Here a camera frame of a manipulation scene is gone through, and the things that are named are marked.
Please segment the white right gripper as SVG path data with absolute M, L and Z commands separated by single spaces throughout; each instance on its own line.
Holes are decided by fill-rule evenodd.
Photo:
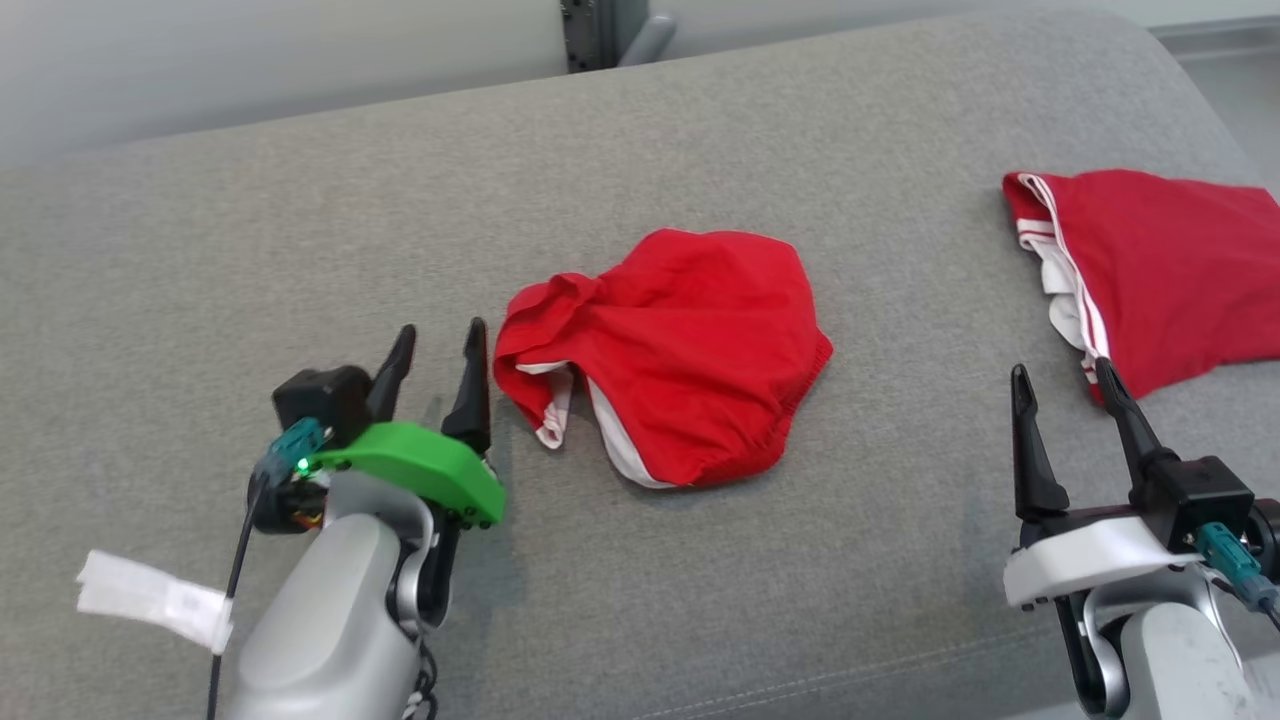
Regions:
M 1158 439 L 1108 357 L 1094 360 L 1094 375 L 1102 405 L 1117 427 L 1132 491 L 1140 491 L 1151 468 L 1181 459 Z M 1010 373 L 1010 409 L 1014 507 L 1021 530 L 1004 568 L 1006 605 L 1020 607 L 1203 559 L 1181 541 L 1169 548 L 1132 510 L 1114 506 L 1068 512 L 1068 492 L 1051 468 L 1024 364 Z

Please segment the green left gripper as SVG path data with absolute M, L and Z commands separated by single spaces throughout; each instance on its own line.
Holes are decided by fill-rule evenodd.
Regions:
M 307 469 L 361 471 L 456 512 L 474 527 L 502 523 L 506 488 L 486 461 L 492 447 L 486 336 L 486 323 L 474 316 L 463 342 L 463 375 L 440 434 L 392 421 L 417 340 L 416 327 L 403 325 L 372 378 L 366 405 L 375 424 L 346 447 L 312 454 Z

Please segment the red basketball jersey number 23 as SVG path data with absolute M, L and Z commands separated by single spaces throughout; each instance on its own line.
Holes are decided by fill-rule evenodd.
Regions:
M 1130 169 L 1004 177 L 1050 322 L 1135 398 L 1221 365 L 1280 361 L 1280 202 L 1267 190 Z

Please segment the red shorts with white stripes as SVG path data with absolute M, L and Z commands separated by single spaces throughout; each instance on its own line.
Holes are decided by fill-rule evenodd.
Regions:
M 521 290 L 493 375 L 545 447 L 563 445 L 582 387 L 618 474 L 705 488 L 782 459 L 833 352 L 792 245 L 664 228 L 608 272 Z

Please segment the grey metal stand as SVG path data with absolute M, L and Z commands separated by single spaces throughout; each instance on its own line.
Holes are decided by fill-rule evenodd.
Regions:
M 558 0 L 568 73 L 658 61 L 677 32 L 677 19 L 650 0 Z

